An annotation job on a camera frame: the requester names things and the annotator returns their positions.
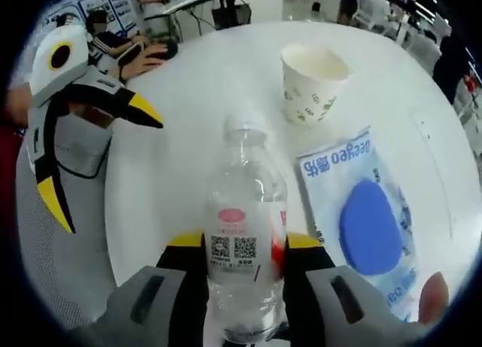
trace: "blue package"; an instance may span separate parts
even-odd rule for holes
[[[404,320],[417,276],[410,208],[401,188],[379,158],[371,142],[370,129],[298,159],[316,232],[337,266],[350,265],[340,244],[340,218],[353,189],[362,181],[372,181],[383,190],[399,229],[402,253],[388,272],[363,277],[380,290],[387,306]]]

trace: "qr code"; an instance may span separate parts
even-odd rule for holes
[[[256,258],[256,238],[234,238],[235,258]]]
[[[229,258],[229,236],[211,236],[211,254]]]

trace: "water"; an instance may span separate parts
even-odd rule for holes
[[[256,129],[228,131],[208,196],[213,319],[225,339],[243,344],[272,336],[283,316],[286,184],[266,139]]]

